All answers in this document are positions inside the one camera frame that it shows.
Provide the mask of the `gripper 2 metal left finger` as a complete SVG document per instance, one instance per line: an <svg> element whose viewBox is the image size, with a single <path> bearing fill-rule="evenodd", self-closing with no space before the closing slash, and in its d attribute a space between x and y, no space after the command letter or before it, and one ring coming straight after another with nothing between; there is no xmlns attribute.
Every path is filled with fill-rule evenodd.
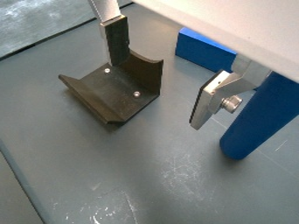
<svg viewBox="0 0 299 224"><path fill-rule="evenodd" d="M89 4L107 43L110 65L117 67L127 61L130 56L127 17L121 12L118 0L89 0Z"/></svg>

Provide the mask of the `gripper 2 metal right finger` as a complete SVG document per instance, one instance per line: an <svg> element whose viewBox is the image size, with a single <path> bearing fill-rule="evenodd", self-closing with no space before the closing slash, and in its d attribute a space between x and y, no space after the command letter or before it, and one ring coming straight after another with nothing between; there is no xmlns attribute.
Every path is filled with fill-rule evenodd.
<svg viewBox="0 0 299 224"><path fill-rule="evenodd" d="M221 109L234 113L242 103L238 94L258 88L273 70L238 54L231 73L221 70L201 87L190 124L198 130Z"/></svg>

